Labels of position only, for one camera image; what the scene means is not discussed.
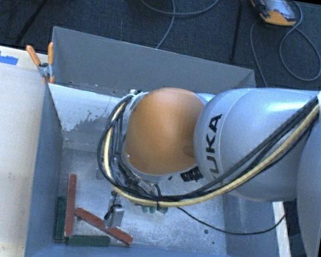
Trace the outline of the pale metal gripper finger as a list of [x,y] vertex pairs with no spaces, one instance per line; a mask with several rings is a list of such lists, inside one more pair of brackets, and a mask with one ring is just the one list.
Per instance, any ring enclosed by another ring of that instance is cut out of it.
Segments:
[[115,190],[111,191],[111,195],[110,195],[110,200],[109,200],[109,203],[108,203],[108,208],[112,209],[115,204],[117,203],[117,192]]
[[108,212],[104,216],[104,225],[107,228],[120,227],[124,212],[125,210],[121,205],[113,205],[109,207]]

